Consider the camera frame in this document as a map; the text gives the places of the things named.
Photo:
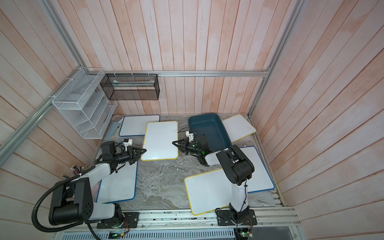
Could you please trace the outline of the teal plastic storage box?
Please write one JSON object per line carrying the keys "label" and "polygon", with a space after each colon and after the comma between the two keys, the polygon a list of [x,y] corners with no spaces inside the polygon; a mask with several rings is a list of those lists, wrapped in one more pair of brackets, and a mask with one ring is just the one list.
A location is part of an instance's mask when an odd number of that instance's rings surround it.
{"label": "teal plastic storage box", "polygon": [[192,116],[188,119],[190,130],[205,135],[211,152],[226,149],[232,145],[226,128],[218,114],[208,113]]}

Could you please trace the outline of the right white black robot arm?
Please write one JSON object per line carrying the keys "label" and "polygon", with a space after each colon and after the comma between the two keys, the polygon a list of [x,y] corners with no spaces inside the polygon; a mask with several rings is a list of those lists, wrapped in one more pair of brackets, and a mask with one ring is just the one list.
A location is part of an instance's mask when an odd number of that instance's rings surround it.
{"label": "right white black robot arm", "polygon": [[189,132],[187,132],[185,139],[173,141],[172,144],[177,147],[180,152],[196,157],[204,166],[208,166],[209,158],[215,156],[227,179],[232,184],[232,199],[229,203],[231,211],[236,214],[248,211],[247,183],[248,180],[252,178],[255,167],[237,145],[231,145],[222,150],[211,151],[205,135],[195,135]]}

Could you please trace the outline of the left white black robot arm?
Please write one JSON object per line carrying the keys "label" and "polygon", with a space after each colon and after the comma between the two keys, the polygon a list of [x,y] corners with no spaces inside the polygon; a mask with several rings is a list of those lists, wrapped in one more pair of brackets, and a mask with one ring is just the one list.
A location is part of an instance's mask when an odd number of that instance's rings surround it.
{"label": "left white black robot arm", "polygon": [[49,222],[53,226],[84,223],[99,220],[119,227],[124,222],[124,214],[119,204],[97,204],[92,197],[92,187],[104,178],[117,174],[121,168],[135,164],[147,151],[133,147],[125,139],[122,143],[104,142],[102,154],[95,165],[77,178],[67,183],[58,182],[53,190]]}

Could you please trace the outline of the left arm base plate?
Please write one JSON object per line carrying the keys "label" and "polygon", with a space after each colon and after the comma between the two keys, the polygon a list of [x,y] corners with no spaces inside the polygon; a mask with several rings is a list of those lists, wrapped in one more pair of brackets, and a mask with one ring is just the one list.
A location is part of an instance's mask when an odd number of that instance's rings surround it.
{"label": "left arm base plate", "polygon": [[122,212],[111,219],[101,220],[97,229],[134,229],[138,225],[139,212]]}

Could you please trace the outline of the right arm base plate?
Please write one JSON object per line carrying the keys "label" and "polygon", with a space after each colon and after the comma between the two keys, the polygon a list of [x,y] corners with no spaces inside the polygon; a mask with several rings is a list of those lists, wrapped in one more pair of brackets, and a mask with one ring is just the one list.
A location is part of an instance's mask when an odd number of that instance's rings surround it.
{"label": "right arm base plate", "polygon": [[258,224],[254,210],[245,209],[241,213],[234,210],[215,209],[219,226],[256,226]]}

